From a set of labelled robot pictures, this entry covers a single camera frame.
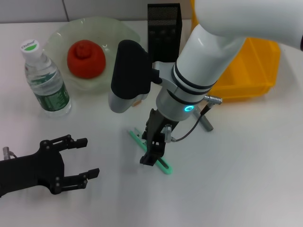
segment red tomato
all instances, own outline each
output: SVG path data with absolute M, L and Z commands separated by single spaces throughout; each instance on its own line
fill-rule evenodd
M 106 65 L 102 48 L 89 40 L 74 43 L 67 54 L 67 66 L 76 77 L 91 79 L 99 76 Z

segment white table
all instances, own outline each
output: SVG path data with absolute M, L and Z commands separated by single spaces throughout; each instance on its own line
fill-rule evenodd
M 143 152 L 126 132 L 144 129 L 159 86 L 152 85 L 142 104 L 115 114 L 107 95 L 80 94 L 67 84 L 71 113 L 60 119 L 41 113 L 18 48 L 29 38 L 43 44 L 63 24 L 0 25 L 0 146 L 24 156 L 36 152 L 44 139 L 87 137 L 86 148 L 61 152 L 65 175 L 97 167 L 100 174 L 85 190 L 54 196 L 38 186 L 4 195 L 1 226 L 303 225 L 303 53 L 282 45 L 274 89 L 261 98 L 217 106 L 207 115 L 213 132 L 197 127 L 186 140 L 168 144 L 165 158 L 174 173 L 165 175 L 156 166 L 139 164 Z M 146 22 L 126 24 L 146 48 Z M 183 46 L 189 27 L 184 21 Z M 183 136 L 195 121 L 180 122 L 173 136 Z

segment bottle cap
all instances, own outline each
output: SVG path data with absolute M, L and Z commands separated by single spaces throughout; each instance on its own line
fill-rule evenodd
M 35 39 L 24 41 L 20 46 L 20 50 L 26 61 L 36 61 L 42 55 L 42 48 L 40 47 L 39 42 Z

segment bottle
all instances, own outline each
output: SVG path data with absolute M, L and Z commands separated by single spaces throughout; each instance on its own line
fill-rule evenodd
M 55 63 L 42 53 L 37 40 L 23 42 L 20 49 L 25 59 L 27 82 L 44 112 L 50 117 L 67 114 L 71 100 Z

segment yellow plastic bin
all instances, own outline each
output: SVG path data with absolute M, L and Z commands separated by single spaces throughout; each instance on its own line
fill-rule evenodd
M 198 24 L 193 8 L 192 30 Z M 267 93 L 276 83 L 280 61 L 276 42 L 247 38 L 242 49 L 208 93 L 224 101 L 240 101 Z

